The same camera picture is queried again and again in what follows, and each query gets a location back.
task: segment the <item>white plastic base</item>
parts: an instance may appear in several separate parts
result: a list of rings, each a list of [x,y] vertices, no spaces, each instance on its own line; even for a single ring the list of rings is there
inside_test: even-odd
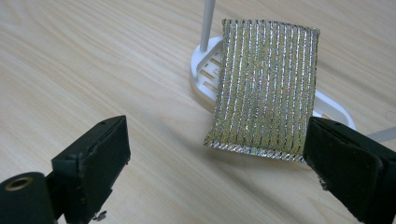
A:
[[[191,57],[192,88],[203,100],[205,108],[212,111],[219,85],[221,49],[222,37],[213,37],[209,39],[206,52],[201,52],[198,46]],[[356,130],[355,123],[347,111],[318,90],[315,92],[313,116],[333,119]]]

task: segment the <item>metallic fabric sample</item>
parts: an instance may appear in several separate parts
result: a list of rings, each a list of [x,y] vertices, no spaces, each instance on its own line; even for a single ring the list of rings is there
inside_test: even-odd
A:
[[[278,21],[223,21],[215,123],[205,145],[302,160],[313,112],[319,30]]]

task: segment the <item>white vertical pole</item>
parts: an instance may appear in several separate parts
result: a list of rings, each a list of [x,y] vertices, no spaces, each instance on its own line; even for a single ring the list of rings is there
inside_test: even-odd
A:
[[[200,51],[207,51],[209,42],[210,29],[212,26],[213,11],[215,10],[216,0],[205,0],[204,20],[202,21],[201,45]]]

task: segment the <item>metallic thread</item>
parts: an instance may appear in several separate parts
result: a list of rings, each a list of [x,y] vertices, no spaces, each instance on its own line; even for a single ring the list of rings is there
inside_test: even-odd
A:
[[[313,112],[319,30],[224,20],[215,123],[205,145],[302,160]]]

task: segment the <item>wood grain surface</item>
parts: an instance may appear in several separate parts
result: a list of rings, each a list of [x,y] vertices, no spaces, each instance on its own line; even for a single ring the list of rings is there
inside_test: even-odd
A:
[[[203,8],[1,0],[0,180],[47,175],[94,124],[126,115],[132,159],[103,224],[358,223],[304,164],[203,147],[212,114],[189,80]],[[361,133],[396,126],[394,0],[218,0],[211,36],[222,35],[224,18],[319,28],[317,89]],[[396,150],[395,140],[383,144]]]

